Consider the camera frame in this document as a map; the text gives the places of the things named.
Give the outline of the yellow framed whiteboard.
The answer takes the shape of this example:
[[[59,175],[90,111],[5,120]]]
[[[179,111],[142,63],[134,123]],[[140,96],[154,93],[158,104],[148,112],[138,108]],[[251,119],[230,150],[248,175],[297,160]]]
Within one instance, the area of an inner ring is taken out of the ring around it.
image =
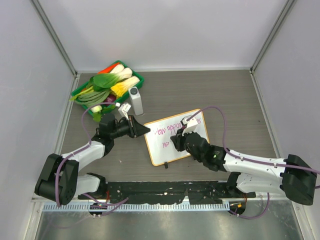
[[[176,135],[182,127],[181,120],[185,117],[192,116],[198,110],[190,110],[176,115],[168,116],[144,126],[150,129],[150,132],[144,135],[151,163],[153,166],[160,166],[189,157],[187,151],[177,151],[170,137]]]

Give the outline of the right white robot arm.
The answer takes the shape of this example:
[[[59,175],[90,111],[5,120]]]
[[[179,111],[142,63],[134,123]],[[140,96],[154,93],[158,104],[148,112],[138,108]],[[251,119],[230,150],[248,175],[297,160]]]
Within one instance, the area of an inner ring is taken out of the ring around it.
[[[318,173],[297,155],[265,158],[242,154],[211,145],[198,133],[183,133],[181,129],[170,139],[178,152],[188,152],[209,170],[229,172],[225,190],[230,197],[263,192],[285,195],[305,206],[314,203]]]

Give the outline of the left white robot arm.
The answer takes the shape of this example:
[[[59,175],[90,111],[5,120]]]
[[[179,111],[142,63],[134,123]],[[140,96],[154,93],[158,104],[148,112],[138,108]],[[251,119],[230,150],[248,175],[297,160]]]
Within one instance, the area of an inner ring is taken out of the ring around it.
[[[115,145],[115,139],[132,139],[149,133],[150,128],[138,123],[134,116],[117,120],[112,113],[102,116],[95,135],[84,146],[63,155],[50,154],[36,182],[34,193],[58,206],[67,205],[74,197],[102,199],[107,192],[105,177],[79,171],[90,163],[105,157]]]

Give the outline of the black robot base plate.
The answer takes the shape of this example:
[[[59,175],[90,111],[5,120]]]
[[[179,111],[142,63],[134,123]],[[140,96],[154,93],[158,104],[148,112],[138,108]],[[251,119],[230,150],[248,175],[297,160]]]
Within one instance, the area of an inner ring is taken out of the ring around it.
[[[255,198],[256,193],[242,193],[219,181],[137,181],[108,182],[98,191],[90,193],[95,199],[109,199],[115,204],[124,199],[127,204],[173,205],[188,197],[192,205],[219,204],[223,199]]]

